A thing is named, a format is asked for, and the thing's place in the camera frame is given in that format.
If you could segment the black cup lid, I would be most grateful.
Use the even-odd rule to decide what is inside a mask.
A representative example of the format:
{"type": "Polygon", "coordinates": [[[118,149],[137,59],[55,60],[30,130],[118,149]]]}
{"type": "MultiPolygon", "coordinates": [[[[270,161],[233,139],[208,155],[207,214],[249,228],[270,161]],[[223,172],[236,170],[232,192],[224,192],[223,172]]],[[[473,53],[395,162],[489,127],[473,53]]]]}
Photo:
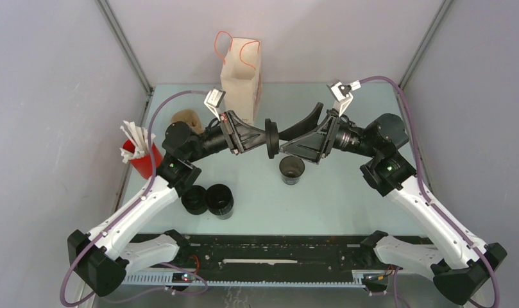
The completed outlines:
{"type": "Polygon", "coordinates": [[[265,138],[268,158],[274,159],[279,154],[279,134],[276,122],[265,119],[265,138]]]}

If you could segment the black takeout cup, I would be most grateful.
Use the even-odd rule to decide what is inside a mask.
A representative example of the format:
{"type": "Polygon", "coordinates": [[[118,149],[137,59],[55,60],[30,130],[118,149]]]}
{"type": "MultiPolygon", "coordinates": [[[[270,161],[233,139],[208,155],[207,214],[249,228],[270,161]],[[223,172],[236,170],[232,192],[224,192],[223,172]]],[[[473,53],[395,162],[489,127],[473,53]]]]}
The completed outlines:
{"type": "Polygon", "coordinates": [[[279,170],[285,184],[295,185],[305,172],[305,164],[300,158],[287,156],[280,161],[279,170]]]}

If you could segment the black cup stack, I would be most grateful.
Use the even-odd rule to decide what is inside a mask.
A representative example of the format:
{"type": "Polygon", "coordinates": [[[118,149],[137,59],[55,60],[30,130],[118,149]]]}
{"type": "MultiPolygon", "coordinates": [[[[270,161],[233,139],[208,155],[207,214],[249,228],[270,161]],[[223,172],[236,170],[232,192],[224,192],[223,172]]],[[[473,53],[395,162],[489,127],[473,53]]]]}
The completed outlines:
{"type": "Polygon", "coordinates": [[[214,184],[205,192],[205,203],[209,212],[221,220],[233,214],[234,197],[230,188],[224,184],[214,184]]]}

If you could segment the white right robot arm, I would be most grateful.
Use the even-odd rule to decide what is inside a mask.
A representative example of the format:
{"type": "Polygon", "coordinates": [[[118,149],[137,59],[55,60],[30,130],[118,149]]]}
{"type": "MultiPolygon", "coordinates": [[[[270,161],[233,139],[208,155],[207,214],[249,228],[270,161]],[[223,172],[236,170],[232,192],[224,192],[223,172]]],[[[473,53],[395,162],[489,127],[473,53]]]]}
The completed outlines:
{"type": "Polygon", "coordinates": [[[464,305],[491,280],[506,258],[499,243],[485,243],[435,200],[416,169],[399,152],[409,138],[403,120],[382,114],[367,127],[318,103],[303,120],[279,133],[280,152],[317,164],[332,150],[362,155],[360,168],[367,184],[399,205],[425,232],[433,248],[406,243],[383,231],[362,242],[361,262],[368,268],[391,264],[431,280],[448,300],[464,305]]]}

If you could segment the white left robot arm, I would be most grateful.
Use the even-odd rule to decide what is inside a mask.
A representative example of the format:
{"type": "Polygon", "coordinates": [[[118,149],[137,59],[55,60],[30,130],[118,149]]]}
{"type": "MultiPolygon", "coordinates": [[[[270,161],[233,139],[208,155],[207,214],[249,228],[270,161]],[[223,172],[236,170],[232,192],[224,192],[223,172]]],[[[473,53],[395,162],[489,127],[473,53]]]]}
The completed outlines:
{"type": "Polygon", "coordinates": [[[144,244],[131,240],[162,209],[191,189],[201,173],[195,161],[225,149],[236,154],[253,150],[266,143],[270,132],[242,122],[233,111],[223,112],[217,121],[218,125],[202,134],[181,121],[170,124],[162,143],[166,154],[154,164],[146,185],[98,226],[88,232],[75,230],[68,236],[70,268],[60,291],[64,306],[71,306],[65,299],[71,273],[77,274],[93,295],[104,297],[130,273],[163,262],[178,268],[188,263],[190,250],[178,232],[170,231],[144,244]]]}

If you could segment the brown pulp cup carrier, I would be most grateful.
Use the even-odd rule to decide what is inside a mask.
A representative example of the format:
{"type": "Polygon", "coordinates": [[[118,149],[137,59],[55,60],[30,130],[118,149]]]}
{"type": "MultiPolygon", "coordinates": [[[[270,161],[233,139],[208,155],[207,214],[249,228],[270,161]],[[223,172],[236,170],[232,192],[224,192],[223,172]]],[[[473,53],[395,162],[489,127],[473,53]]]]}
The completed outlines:
{"type": "Polygon", "coordinates": [[[171,118],[171,123],[176,122],[184,122],[197,134],[202,134],[205,131],[198,114],[191,109],[176,112],[171,118]]]}

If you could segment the white paper bag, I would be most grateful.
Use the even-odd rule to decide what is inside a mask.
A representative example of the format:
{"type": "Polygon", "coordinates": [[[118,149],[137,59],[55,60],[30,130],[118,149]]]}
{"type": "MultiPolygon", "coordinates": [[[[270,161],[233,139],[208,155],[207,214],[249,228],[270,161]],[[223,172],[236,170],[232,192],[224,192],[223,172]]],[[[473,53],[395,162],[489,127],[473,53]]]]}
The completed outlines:
{"type": "Polygon", "coordinates": [[[220,78],[226,92],[225,109],[233,111],[244,123],[254,125],[262,94],[262,42],[219,31],[214,39],[214,51],[223,61],[220,78]],[[230,38],[225,55],[217,49],[222,34],[230,38]]]}

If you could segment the red cup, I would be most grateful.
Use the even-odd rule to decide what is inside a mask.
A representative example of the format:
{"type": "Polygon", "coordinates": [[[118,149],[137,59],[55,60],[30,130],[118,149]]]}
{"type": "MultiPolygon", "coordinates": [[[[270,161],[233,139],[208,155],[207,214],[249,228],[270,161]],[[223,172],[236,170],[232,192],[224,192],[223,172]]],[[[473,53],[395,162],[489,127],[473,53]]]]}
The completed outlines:
{"type": "MultiPolygon", "coordinates": [[[[135,146],[132,144],[131,140],[127,140],[123,144],[123,149],[127,151],[134,151],[135,146]]],[[[156,144],[153,144],[153,154],[155,157],[156,166],[158,167],[162,161],[162,155],[156,144]]],[[[149,179],[151,177],[153,169],[150,154],[147,154],[141,158],[130,159],[130,164],[144,179],[149,179]]]]}

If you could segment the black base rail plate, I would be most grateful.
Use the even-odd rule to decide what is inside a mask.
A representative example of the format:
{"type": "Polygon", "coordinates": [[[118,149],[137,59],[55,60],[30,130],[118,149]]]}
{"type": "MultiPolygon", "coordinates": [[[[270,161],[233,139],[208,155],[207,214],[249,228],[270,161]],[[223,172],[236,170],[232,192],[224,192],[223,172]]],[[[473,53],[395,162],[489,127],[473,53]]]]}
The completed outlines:
{"type": "Polygon", "coordinates": [[[185,236],[172,264],[198,270],[209,284],[350,286],[394,266],[362,248],[363,235],[185,236]]]}

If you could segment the aluminium frame post right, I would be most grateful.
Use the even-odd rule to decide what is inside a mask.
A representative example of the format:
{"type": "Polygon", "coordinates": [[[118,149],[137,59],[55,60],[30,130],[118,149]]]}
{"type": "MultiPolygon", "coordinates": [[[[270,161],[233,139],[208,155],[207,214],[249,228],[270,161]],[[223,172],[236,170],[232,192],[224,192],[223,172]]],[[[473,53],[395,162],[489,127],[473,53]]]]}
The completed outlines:
{"type": "Polygon", "coordinates": [[[398,84],[399,87],[402,90],[405,90],[405,88],[410,83],[414,73],[416,72],[418,66],[420,65],[423,57],[425,56],[426,52],[428,51],[428,48],[432,44],[434,38],[436,37],[437,32],[441,28],[442,24],[444,23],[445,19],[447,18],[448,14],[450,13],[453,5],[456,3],[455,0],[443,0],[437,9],[436,13],[434,14],[428,28],[426,29],[426,32],[424,36],[422,37],[420,43],[418,44],[418,47],[416,51],[414,52],[411,61],[409,62],[408,66],[406,67],[402,78],[400,80],[400,83],[398,84]]]}

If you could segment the aluminium frame post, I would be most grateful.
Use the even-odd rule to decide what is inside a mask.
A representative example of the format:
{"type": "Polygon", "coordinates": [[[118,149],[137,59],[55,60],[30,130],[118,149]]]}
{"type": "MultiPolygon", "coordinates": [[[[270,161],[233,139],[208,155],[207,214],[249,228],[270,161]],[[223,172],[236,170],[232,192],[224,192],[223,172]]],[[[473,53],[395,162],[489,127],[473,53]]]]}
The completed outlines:
{"type": "Polygon", "coordinates": [[[455,0],[443,0],[437,9],[436,13],[434,14],[428,28],[426,29],[426,32],[424,36],[422,37],[420,43],[418,44],[418,47],[416,51],[414,52],[411,61],[409,62],[408,66],[406,67],[402,78],[400,80],[400,83],[398,84],[399,87],[402,90],[405,90],[405,88],[410,83],[414,73],[416,72],[418,66],[420,65],[423,57],[425,56],[426,52],[428,51],[428,48],[432,44],[434,38],[436,37],[437,32],[441,28],[442,24],[444,23],[445,19],[447,18],[448,14],[450,13],[453,5],[456,3],[455,0]]]}
{"type": "Polygon", "coordinates": [[[144,92],[150,96],[153,92],[153,87],[149,82],[144,69],[142,68],[137,55],[135,54],[130,41],[128,40],[121,23],[119,22],[112,5],[107,0],[95,0],[96,5],[99,8],[99,11],[105,18],[108,27],[113,33],[121,51],[123,52],[124,57],[127,59],[130,64],[132,71],[135,73],[139,83],[141,84],[144,92]]]}

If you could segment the aluminium frame post left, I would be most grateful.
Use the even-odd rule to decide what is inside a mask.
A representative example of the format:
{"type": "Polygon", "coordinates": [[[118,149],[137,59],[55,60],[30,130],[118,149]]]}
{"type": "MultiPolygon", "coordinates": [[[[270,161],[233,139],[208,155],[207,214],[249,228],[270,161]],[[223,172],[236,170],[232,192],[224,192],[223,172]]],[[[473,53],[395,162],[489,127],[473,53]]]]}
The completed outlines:
{"type": "Polygon", "coordinates": [[[99,11],[105,18],[108,27],[113,33],[121,51],[123,52],[124,57],[127,59],[130,64],[132,71],[135,73],[139,83],[141,84],[144,92],[150,96],[153,92],[153,87],[149,82],[144,69],[142,68],[137,55],[135,54],[130,41],[128,40],[121,23],[119,22],[112,5],[107,0],[95,0],[96,5],[99,8],[99,11]]]}

